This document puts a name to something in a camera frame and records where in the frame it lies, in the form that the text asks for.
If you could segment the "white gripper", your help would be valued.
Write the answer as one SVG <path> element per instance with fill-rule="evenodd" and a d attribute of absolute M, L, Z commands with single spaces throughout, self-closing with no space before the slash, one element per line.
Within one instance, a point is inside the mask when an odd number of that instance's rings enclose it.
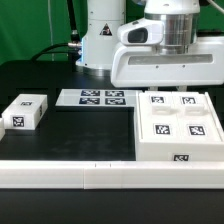
<path fill-rule="evenodd" d="M 185 54 L 160 55 L 154 47 L 119 44 L 111 83 L 115 87 L 169 87 L 224 83 L 224 36 L 199 37 Z"/>

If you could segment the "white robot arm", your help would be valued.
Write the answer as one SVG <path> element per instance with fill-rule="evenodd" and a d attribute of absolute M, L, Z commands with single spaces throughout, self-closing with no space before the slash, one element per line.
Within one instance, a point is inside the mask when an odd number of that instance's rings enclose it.
<path fill-rule="evenodd" d="M 87 0 L 78 66 L 116 87 L 224 83 L 224 36 L 197 35 L 199 0 L 133 1 L 144 17 L 127 23 L 125 0 Z"/>

